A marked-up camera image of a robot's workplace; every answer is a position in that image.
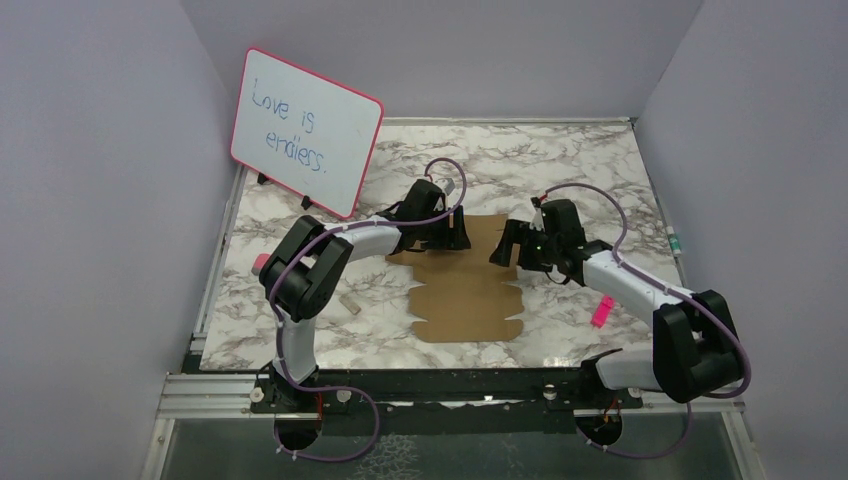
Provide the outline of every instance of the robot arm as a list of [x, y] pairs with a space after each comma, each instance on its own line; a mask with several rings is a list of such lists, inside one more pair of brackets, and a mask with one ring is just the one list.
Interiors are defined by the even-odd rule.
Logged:
[[[718, 328], [680, 298], [644, 278], [665, 282], [644, 271], [642, 277], [625, 270], [602, 241], [587, 242], [577, 208], [569, 200], [542, 203], [533, 199], [532, 222], [507, 220], [497, 249], [489, 261], [508, 266], [517, 244], [518, 266], [550, 272], [554, 267], [581, 286], [615, 298], [625, 309], [653, 329], [653, 348], [613, 351], [583, 362], [608, 389], [636, 387], [659, 390], [677, 402], [688, 402], [742, 377], [740, 353]], [[736, 335], [724, 298], [713, 292], [694, 293], [680, 287], [714, 314]]]
[[[440, 186], [418, 180], [404, 200], [372, 219], [416, 222], [437, 217], [445, 212], [445, 198], [451, 190], [452, 182]], [[265, 287], [266, 297], [270, 297], [273, 285], [300, 250], [326, 230], [338, 226], [344, 225], [324, 225], [304, 215], [294, 223], [267, 259], [257, 259], [261, 264], [259, 281]], [[345, 266], [374, 255], [410, 250], [416, 245], [420, 250], [470, 248], [462, 207], [458, 206], [450, 217], [426, 225], [387, 226], [376, 225], [375, 221], [374, 226], [330, 235], [309, 252], [314, 260], [311, 266], [302, 261], [294, 266], [280, 285], [274, 301], [283, 312], [283, 334], [278, 340], [285, 352], [288, 373], [296, 383], [303, 383], [318, 368], [314, 353], [315, 316], [329, 303]], [[274, 360], [273, 366], [283, 375], [278, 359]]]

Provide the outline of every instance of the white wall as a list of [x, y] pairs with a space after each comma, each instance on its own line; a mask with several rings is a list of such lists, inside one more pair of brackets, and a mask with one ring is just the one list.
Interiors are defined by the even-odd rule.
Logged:
[[234, 97], [265, 48], [388, 116], [642, 113], [701, 0], [181, 0]]
[[139, 474], [231, 184], [226, 102], [176, 0], [0, 7], [3, 479]]
[[707, 0], [636, 126], [687, 277], [728, 298], [769, 478], [848, 461], [848, 3]]

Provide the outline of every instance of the black bracket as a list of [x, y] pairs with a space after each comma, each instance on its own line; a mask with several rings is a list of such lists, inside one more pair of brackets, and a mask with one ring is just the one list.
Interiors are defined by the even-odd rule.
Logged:
[[[270, 369], [269, 378], [257, 380], [264, 397], [251, 404], [252, 413], [320, 412], [319, 421], [333, 436], [368, 435], [374, 428], [374, 413], [358, 395], [324, 394], [320, 408], [313, 397], [294, 406], [284, 400], [286, 394], [278, 390], [281, 385], [274, 377], [279, 374]], [[378, 402], [384, 434], [575, 433], [574, 410], [603, 409], [614, 399], [621, 401], [621, 408], [642, 406], [626, 390], [607, 390], [584, 368], [574, 367], [322, 370], [310, 384], [353, 386], [368, 392]], [[484, 400], [492, 404], [452, 408], [440, 403]], [[278, 422], [290, 422], [292, 428], [316, 428], [315, 420]]]
[[[324, 230], [324, 225], [310, 215], [297, 219], [259, 272], [266, 297], [294, 256]], [[309, 252], [315, 257], [312, 267], [298, 262], [280, 285], [275, 301], [295, 322], [314, 317], [330, 301], [351, 252], [353, 245], [347, 240], [335, 235], [325, 238]]]
[[[692, 299], [715, 315], [734, 336], [724, 297], [707, 290]], [[699, 333], [700, 338], [693, 337]], [[681, 302], [654, 312], [654, 376], [674, 401], [685, 403], [742, 378], [742, 360], [730, 340], [693, 306]]]

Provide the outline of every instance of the white marble surface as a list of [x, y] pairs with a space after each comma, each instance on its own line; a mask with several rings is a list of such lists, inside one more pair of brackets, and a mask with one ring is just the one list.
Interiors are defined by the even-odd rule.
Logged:
[[[624, 206], [630, 231], [622, 251], [659, 277], [679, 282], [633, 132], [629, 126], [384, 126], [365, 179], [356, 218], [403, 198], [425, 164], [447, 156], [465, 168], [467, 214], [508, 213], [530, 220], [529, 198], [555, 183], [581, 181], [610, 191]], [[458, 177], [448, 166], [436, 175]], [[613, 207], [580, 189], [557, 192], [578, 206], [587, 238], [612, 243], [619, 233]], [[451, 195], [456, 199], [458, 193]], [[223, 278], [211, 312], [204, 370], [256, 369], [273, 356], [274, 322], [264, 289], [250, 274], [260, 253], [273, 251], [303, 214], [300, 198], [258, 185], [247, 175]], [[310, 209], [322, 221], [329, 215]], [[317, 322], [316, 358], [323, 368], [459, 368], [569, 366], [611, 348], [643, 346], [650, 332], [616, 307], [602, 329], [589, 324], [602, 295], [574, 284], [552, 284], [519, 270], [524, 331], [511, 342], [429, 344], [410, 329], [410, 267], [368, 258], [348, 265], [336, 295]], [[352, 315], [338, 301], [351, 292]]]

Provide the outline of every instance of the flat cardboard box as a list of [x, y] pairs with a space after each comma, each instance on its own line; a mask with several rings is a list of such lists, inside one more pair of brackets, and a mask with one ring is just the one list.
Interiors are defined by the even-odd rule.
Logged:
[[469, 250], [386, 257], [411, 266], [413, 279], [424, 284], [409, 290], [409, 312], [425, 320], [412, 324], [418, 338], [428, 343], [497, 342], [521, 334], [524, 322], [506, 319], [524, 311], [521, 289], [504, 283], [518, 278], [515, 262], [510, 267], [489, 263], [506, 220], [506, 215], [466, 216]]

